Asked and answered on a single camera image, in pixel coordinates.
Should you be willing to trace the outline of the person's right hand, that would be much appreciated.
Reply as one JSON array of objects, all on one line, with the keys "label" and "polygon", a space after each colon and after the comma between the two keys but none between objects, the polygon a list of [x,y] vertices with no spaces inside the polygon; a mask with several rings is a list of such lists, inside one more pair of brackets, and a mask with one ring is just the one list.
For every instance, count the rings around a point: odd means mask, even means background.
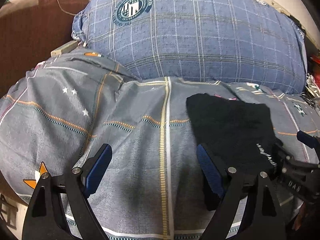
[{"label": "person's right hand", "polygon": [[298,231],[300,229],[315,225],[319,221],[319,204],[310,204],[304,202],[299,210],[297,217],[295,218],[292,229]]}]

